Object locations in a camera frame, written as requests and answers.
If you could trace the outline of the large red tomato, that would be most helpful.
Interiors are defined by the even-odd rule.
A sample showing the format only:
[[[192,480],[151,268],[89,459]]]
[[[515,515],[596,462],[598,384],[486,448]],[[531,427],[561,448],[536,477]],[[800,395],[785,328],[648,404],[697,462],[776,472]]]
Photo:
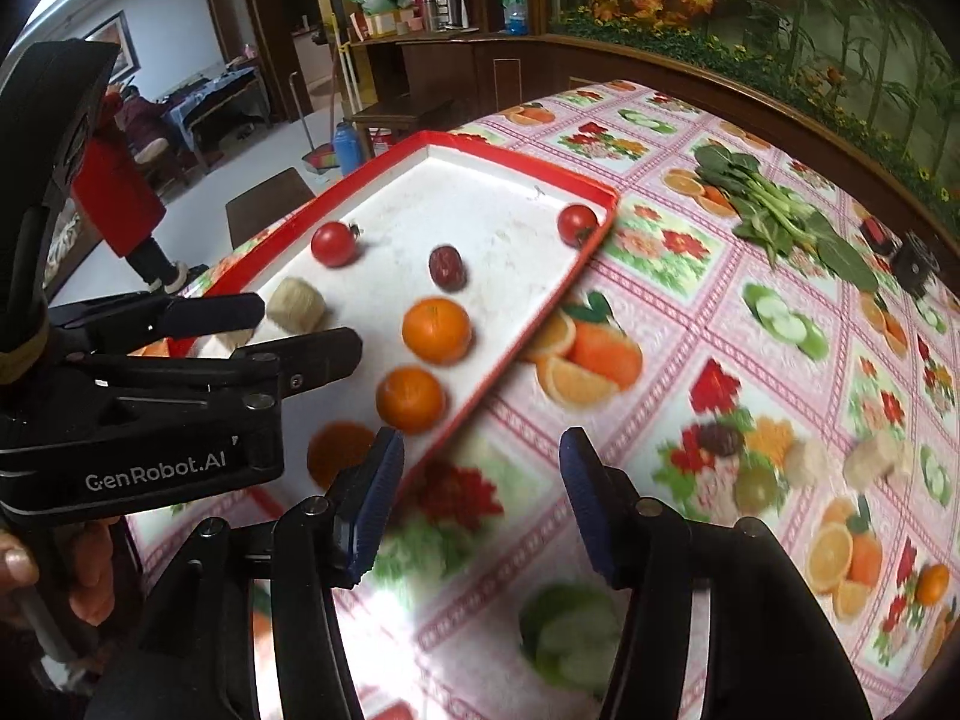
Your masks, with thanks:
[[[358,254],[359,227],[342,221],[329,221],[311,236],[311,254],[320,265],[340,268],[355,260]]]

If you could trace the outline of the dark red jujube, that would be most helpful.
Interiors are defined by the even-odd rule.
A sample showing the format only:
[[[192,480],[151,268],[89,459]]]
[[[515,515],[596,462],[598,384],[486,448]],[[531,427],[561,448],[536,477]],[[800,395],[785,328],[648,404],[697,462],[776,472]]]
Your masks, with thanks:
[[[733,457],[745,445],[742,431],[726,422],[708,422],[698,426],[698,444],[715,457]]]
[[[455,293],[467,284],[466,264],[452,245],[440,245],[431,251],[428,270],[433,283],[446,293]]]

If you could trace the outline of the beige biscuit in tray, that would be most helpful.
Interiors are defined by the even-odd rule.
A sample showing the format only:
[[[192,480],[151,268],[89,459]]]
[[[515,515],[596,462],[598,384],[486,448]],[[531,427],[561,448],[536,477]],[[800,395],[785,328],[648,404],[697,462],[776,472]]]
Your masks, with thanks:
[[[283,278],[267,301],[267,317],[293,335],[313,333],[324,320],[325,299],[301,278]]]

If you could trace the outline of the dark orange round fruit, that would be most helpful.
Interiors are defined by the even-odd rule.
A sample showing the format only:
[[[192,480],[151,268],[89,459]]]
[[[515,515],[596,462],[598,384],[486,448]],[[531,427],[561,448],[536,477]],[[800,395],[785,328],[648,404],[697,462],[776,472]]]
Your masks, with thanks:
[[[338,473],[359,465],[368,455],[374,433],[358,422],[329,422],[309,440],[308,473],[320,489],[329,489]]]

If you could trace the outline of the orange tangerine lower tray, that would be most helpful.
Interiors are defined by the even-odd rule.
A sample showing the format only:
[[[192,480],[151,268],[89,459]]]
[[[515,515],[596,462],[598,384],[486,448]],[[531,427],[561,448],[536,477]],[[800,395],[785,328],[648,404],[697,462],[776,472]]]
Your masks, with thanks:
[[[443,385],[423,367],[396,367],[377,386],[377,414],[401,433],[426,433],[441,421],[446,408]]]

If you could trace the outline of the orange tangerine tray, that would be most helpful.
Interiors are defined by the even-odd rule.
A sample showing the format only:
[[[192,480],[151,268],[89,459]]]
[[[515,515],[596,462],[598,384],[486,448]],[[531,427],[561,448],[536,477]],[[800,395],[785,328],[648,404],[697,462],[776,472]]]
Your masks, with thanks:
[[[377,414],[401,433],[426,433],[441,421],[446,408],[443,385],[423,367],[396,367],[377,386]]]
[[[446,298],[418,301],[405,312],[402,340],[423,361],[449,366],[470,349],[473,328],[467,310]]]

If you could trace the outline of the orange tangerine upper tray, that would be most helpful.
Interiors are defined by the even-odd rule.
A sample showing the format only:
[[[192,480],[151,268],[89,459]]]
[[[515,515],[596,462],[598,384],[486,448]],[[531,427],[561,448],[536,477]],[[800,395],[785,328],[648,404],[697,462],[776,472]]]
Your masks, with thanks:
[[[402,340],[423,361],[449,366],[470,349],[473,328],[467,310],[446,298],[418,301],[405,312]]]

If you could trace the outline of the person in red coat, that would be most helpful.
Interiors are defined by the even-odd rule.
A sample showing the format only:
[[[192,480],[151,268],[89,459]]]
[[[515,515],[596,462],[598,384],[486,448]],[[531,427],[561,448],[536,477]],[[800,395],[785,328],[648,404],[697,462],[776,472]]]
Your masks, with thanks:
[[[140,174],[117,125],[121,107],[119,93],[104,93],[71,193],[110,250],[132,266],[151,291],[179,293],[189,268],[173,262],[153,236],[166,210]]]

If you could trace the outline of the dark wooden stool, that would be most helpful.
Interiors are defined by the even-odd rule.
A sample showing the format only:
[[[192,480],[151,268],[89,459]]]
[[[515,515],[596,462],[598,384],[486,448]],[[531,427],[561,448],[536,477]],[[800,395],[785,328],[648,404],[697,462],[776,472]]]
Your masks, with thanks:
[[[314,192],[294,167],[242,192],[224,207],[231,247],[238,249],[313,198]]]

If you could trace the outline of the red rimmed white tray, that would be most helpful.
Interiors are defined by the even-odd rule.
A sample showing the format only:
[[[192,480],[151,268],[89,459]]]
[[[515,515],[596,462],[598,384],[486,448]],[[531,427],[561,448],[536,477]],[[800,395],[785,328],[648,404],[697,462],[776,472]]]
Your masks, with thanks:
[[[434,368],[448,408],[426,433],[405,440],[405,465],[438,454],[550,316],[607,236],[620,195],[592,177],[530,154],[443,132],[418,132],[300,206],[192,284],[213,298],[270,298],[283,278],[307,281],[325,299],[325,327],[350,327],[363,358],[345,380],[283,403],[285,473],[254,496],[279,514],[316,492],[308,444],[329,422],[377,429],[376,390],[416,356],[402,340],[405,312],[439,296],[428,271],[433,249],[449,244],[466,264],[467,284],[452,299],[469,314],[469,352]],[[566,245],[556,216],[573,203],[599,220],[581,249]],[[311,236],[329,221],[359,227],[358,254],[340,268],[320,265]]]

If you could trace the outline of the blue water jug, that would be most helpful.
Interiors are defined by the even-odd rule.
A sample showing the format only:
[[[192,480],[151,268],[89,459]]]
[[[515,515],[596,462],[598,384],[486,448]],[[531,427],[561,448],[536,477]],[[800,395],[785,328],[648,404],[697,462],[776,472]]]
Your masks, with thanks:
[[[350,122],[342,121],[334,128],[332,148],[343,177],[350,176],[364,164],[363,146],[359,135]]]

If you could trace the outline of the seated person dark clothes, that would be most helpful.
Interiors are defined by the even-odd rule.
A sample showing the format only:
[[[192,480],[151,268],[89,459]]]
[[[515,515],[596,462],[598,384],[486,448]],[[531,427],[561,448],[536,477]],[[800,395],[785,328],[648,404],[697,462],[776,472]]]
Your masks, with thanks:
[[[171,154],[171,135],[164,114],[166,107],[146,99],[135,85],[128,85],[122,91],[122,107],[116,115],[117,124],[125,133],[133,161],[139,166],[146,166]]]

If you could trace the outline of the floral plastic tablecloth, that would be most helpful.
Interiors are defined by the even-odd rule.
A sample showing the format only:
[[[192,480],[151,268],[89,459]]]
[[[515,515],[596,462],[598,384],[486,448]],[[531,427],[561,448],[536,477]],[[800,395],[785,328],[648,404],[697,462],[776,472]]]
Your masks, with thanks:
[[[628,598],[590,565],[558,442],[582,427],[601,460],[671,514],[726,536],[770,532],[854,681],[827,692],[773,592],[740,603],[732,631],[757,718],[887,718],[950,667],[958,635],[958,305],[913,299],[859,234],[853,197],[773,145],[631,82],[563,91],[452,135],[592,177],[619,192],[612,227],[573,286],[434,457],[405,465],[373,568],[335,594],[371,718],[594,718]],[[734,234],[736,210],[697,176],[693,149],[726,146],[816,206],[861,254],[861,293],[802,250],[771,268]],[[715,457],[698,426],[740,429]],[[889,429],[895,470],[858,493],[844,459]],[[827,449],[817,486],[782,465],[796,440]],[[270,514],[256,488],[130,519],[146,577],[195,525]],[[914,590],[929,564],[950,583]]]

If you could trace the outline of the blue cloth covered table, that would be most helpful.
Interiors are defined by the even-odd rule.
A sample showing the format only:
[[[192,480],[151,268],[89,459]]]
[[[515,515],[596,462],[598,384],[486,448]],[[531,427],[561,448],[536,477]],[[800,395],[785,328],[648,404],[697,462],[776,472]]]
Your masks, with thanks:
[[[163,121],[181,137],[185,148],[194,154],[203,172],[210,169],[210,163],[197,137],[197,130],[220,110],[236,104],[249,94],[252,94],[256,106],[256,114],[252,115],[254,124],[272,128],[274,121],[267,86],[262,71],[256,65],[225,70],[217,78],[206,80],[163,114]]]

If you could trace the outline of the small red tomato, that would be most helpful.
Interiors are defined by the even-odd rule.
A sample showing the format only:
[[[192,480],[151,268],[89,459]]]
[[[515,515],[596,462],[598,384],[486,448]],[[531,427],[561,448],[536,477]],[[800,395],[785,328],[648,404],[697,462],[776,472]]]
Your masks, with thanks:
[[[573,203],[556,216],[556,231],[560,239],[573,249],[581,249],[599,227],[596,213],[589,206]]]

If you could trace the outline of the green leafy vegetable bunch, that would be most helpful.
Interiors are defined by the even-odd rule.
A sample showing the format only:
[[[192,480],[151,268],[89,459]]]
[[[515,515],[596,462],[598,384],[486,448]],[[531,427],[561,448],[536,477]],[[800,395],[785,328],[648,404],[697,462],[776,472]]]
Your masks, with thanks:
[[[717,188],[736,210],[740,223],[734,234],[765,250],[771,268],[778,259],[802,250],[861,293],[877,291],[875,273],[827,216],[796,192],[763,176],[755,156],[707,143],[693,149],[693,158],[697,176]]]

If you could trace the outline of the tangerine on table lower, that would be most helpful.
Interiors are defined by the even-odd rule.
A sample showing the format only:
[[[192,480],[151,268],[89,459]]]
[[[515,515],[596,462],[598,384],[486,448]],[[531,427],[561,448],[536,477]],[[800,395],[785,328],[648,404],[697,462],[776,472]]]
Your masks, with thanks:
[[[924,566],[916,583],[914,600],[924,608],[937,605],[940,598],[946,594],[949,583],[950,572],[946,564]]]

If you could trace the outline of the red small object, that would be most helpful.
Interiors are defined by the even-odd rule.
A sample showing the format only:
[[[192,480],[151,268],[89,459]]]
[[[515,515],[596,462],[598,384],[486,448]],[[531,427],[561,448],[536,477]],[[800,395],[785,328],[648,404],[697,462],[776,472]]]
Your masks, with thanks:
[[[890,257],[893,254],[895,244],[887,229],[877,218],[867,216],[865,220],[861,221],[859,231],[861,231],[861,236],[874,254],[880,255],[880,257]]]

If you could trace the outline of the black small box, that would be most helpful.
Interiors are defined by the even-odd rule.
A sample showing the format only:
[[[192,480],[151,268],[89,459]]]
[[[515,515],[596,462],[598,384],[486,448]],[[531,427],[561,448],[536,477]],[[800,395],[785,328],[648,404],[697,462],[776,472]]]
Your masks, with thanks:
[[[910,231],[890,259],[893,277],[913,299],[923,299],[928,280],[940,270],[939,260],[916,232]]]

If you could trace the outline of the framed wall picture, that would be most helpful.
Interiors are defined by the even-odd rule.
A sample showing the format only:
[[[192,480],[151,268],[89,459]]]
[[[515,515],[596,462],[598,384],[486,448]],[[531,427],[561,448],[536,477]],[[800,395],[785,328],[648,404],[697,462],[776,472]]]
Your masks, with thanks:
[[[85,36],[90,43],[112,44],[117,47],[116,59],[110,72],[112,83],[122,83],[140,70],[139,56],[133,45],[132,34],[128,27],[127,16],[123,11],[117,11],[92,29]]]

